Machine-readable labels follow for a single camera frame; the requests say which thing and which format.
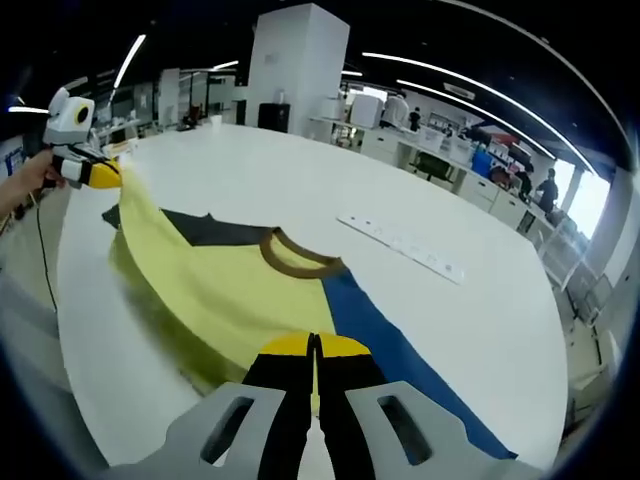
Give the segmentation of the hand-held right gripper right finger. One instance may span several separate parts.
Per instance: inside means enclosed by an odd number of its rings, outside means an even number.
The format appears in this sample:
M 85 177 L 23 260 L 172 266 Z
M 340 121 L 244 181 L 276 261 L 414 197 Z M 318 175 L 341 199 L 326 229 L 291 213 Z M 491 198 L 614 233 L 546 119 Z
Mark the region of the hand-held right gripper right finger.
M 320 427 L 338 479 L 539 479 L 474 445 L 462 420 L 404 381 L 387 381 L 354 339 L 315 337 Z

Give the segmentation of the person's left hand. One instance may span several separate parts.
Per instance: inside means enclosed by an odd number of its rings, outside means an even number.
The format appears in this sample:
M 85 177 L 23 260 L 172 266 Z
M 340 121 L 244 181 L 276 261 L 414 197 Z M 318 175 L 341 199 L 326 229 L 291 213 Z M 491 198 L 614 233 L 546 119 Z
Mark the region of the person's left hand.
M 21 197 L 44 188 L 47 182 L 56 188 L 66 186 L 66 180 L 54 169 L 53 157 L 51 149 L 43 149 L 24 163 L 17 174 Z

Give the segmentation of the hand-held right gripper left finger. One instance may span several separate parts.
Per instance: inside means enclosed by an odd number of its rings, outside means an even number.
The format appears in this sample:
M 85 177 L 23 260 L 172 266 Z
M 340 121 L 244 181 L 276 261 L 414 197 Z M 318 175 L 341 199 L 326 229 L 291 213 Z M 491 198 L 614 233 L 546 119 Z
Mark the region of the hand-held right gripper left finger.
M 227 382 L 174 420 L 164 444 L 104 479 L 294 479 L 311 426 L 315 336 L 266 344 L 240 383 Z

